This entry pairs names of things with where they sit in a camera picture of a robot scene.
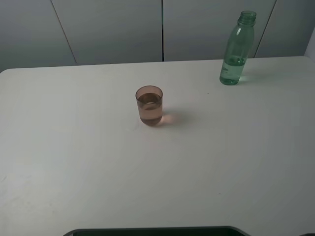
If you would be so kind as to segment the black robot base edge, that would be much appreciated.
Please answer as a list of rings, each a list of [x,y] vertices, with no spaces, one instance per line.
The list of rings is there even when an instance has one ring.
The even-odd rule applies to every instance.
[[[76,229],[67,236],[247,236],[232,226]]]

